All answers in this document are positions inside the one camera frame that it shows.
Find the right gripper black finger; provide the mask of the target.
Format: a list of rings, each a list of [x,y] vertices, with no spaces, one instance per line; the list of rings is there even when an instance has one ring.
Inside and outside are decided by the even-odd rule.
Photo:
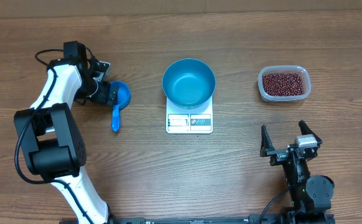
[[[299,128],[302,133],[302,135],[309,135],[311,134],[315,140],[317,141],[318,145],[321,145],[323,141],[307,126],[304,120],[299,121]]]
[[[267,157],[272,154],[274,151],[274,146],[269,137],[268,131],[265,125],[261,126],[261,148],[260,148],[260,156]]]

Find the blue plastic measuring scoop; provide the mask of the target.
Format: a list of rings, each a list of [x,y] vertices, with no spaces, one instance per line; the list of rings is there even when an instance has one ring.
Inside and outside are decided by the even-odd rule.
[[[113,106],[111,128],[114,132],[118,132],[121,125],[120,111],[130,103],[131,91],[129,87],[121,81],[111,82],[111,89],[117,93]]]

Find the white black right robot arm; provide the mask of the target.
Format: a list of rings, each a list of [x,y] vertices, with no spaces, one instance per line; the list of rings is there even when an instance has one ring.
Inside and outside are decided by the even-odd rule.
[[[307,162],[318,156],[323,141],[299,121],[301,135],[285,149],[274,148],[266,126],[261,126],[260,156],[269,157],[271,166],[282,166],[287,190],[273,198],[259,216],[259,223],[335,223],[331,209],[335,184],[325,175],[311,175]],[[278,215],[268,214],[269,207],[286,193],[290,193],[292,206],[283,208]]]

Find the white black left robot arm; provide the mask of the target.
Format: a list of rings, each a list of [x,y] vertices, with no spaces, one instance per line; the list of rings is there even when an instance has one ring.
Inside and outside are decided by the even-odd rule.
[[[117,91],[103,80],[109,69],[108,62],[95,59],[89,68],[63,58],[53,60],[37,100],[14,115],[17,173],[30,184],[53,185],[75,212],[76,223],[117,222],[87,174],[85,143],[71,113],[87,82],[96,85],[95,93],[104,94],[105,103],[113,104]]]

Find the white digital kitchen scale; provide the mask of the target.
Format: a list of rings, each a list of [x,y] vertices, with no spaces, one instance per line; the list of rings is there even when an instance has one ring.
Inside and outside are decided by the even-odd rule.
[[[197,108],[180,108],[169,99],[166,104],[165,129],[169,134],[211,134],[213,132],[213,99]]]

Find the teal blue bowl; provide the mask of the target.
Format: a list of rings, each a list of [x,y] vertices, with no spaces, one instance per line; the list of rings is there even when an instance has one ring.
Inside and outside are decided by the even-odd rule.
[[[197,108],[215,92],[213,70],[201,60],[184,58],[172,63],[162,77],[164,95],[181,108]]]

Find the red adzuki beans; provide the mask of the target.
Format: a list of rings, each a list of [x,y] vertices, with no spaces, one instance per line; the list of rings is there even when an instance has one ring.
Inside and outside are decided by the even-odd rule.
[[[262,77],[264,91],[270,96],[303,95],[303,81],[298,73],[268,73]]]

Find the clear plastic container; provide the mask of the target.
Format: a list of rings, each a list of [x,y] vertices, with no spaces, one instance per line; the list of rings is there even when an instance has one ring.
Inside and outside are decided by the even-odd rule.
[[[263,101],[299,101],[309,96],[311,82],[308,71],[299,65],[275,65],[262,69],[258,89]]]

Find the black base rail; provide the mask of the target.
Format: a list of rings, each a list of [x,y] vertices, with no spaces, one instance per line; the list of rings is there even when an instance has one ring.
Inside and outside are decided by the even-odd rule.
[[[176,218],[176,219],[148,219],[145,218],[119,218],[115,223],[120,224],[258,224],[260,215],[252,214],[249,217],[221,217],[221,218]],[[59,221],[59,224],[76,224],[78,221]],[[268,214],[264,215],[262,222],[263,224],[280,224],[290,223],[283,221],[281,215]],[[327,220],[314,218],[313,220],[302,220],[295,223],[326,223],[335,224],[336,221],[333,215],[327,215]]]

